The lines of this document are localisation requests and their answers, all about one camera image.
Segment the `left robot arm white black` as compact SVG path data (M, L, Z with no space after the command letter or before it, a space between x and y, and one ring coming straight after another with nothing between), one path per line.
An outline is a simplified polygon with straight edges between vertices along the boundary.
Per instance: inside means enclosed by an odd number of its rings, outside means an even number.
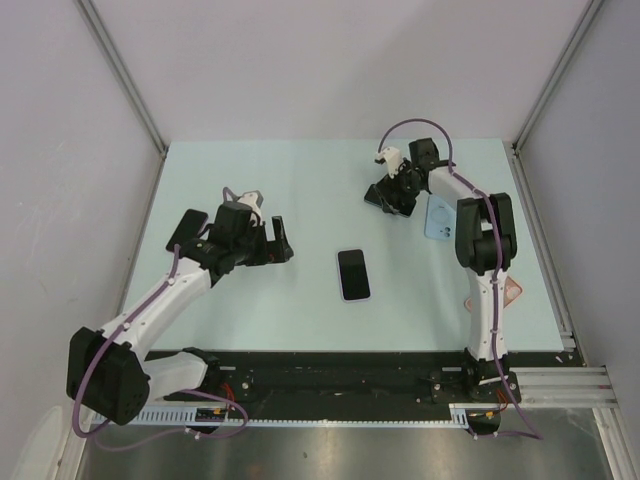
M150 400L183 391L207 400L219 392L215 356L195 347L155 360L147 356L179 315L236 267L293 257L281 217L273 217L275 237L268 239L262 202L254 190L224 199L213 219L187 210L166 245L172 261L159 282L101 328L82 327L72 336L66 393L76 408L125 425Z

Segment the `blue phone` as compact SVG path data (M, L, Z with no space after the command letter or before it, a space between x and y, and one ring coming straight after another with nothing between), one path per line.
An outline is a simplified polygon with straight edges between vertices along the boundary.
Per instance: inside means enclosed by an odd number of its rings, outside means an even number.
M364 252L361 249L342 250L337 254L342 298L346 302L369 299L371 288Z

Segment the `black phone teal edge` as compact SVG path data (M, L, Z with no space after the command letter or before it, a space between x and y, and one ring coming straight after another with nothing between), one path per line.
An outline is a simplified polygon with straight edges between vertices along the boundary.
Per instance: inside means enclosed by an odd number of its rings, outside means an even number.
M416 199L403 197L397 193L382 192L371 185L364 195L364 201L380 208L384 213L408 218L416 206Z

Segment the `lilac phone case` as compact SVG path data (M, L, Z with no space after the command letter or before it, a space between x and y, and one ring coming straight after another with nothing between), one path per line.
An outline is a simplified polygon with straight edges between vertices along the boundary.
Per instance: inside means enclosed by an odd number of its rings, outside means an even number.
M345 298L345 297L341 298L341 301L346 304L361 303L361 302L367 302L370 300L371 300L371 296L363 297L363 298Z

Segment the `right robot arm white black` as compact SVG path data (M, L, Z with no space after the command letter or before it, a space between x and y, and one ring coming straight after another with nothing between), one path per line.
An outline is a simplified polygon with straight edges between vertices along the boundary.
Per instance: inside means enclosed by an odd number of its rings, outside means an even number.
M509 392L508 350L503 334L508 270L517 255L511 197L487 194L445 161L430 138L409 144L410 157L395 147L378 148L375 162L387 173L369 186L364 200L385 213L408 217L425 191L455 211L454 249L470 286L471 324L461 373L463 393L473 401Z

